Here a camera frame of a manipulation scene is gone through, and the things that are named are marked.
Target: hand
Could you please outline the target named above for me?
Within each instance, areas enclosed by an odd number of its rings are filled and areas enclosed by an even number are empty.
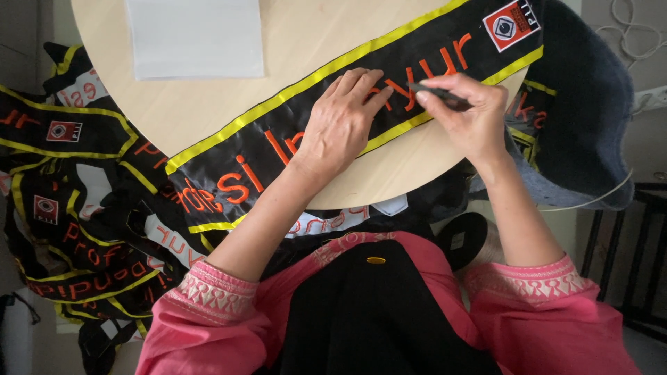
[[[324,188],[364,150],[373,118],[394,89],[385,87],[364,103],[384,73],[357,68],[338,77],[310,113],[299,151],[288,165]]]
[[[507,89],[487,86],[466,75],[443,75],[420,82],[449,90],[473,106],[467,111],[449,109],[427,91],[417,92],[417,101],[447,130],[455,147],[479,170],[491,161],[507,156],[504,112]]]

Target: power strip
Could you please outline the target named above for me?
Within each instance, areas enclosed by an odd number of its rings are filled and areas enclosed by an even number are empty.
[[[656,87],[634,94],[633,114],[658,108],[667,108],[667,86]]]

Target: woman's left hand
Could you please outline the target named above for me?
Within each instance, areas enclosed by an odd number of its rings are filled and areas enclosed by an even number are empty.
[[[394,91],[385,87],[364,99],[384,73],[357,68],[338,77],[319,98],[289,166],[324,188],[347,169],[368,143],[373,118]]]

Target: fingernail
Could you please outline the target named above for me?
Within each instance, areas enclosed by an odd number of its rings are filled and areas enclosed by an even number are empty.
[[[426,91],[417,91],[416,96],[417,96],[417,101],[419,101],[420,103],[426,103],[426,101],[428,100],[428,94],[426,93]]]

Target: pink sleeve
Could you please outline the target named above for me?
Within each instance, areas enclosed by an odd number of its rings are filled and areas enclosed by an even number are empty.
[[[253,307],[258,285],[194,264],[153,306],[136,374],[252,374],[266,358],[269,326]]]
[[[483,264],[466,275],[470,315],[494,358],[515,375],[637,374],[622,316],[569,256],[549,266]]]

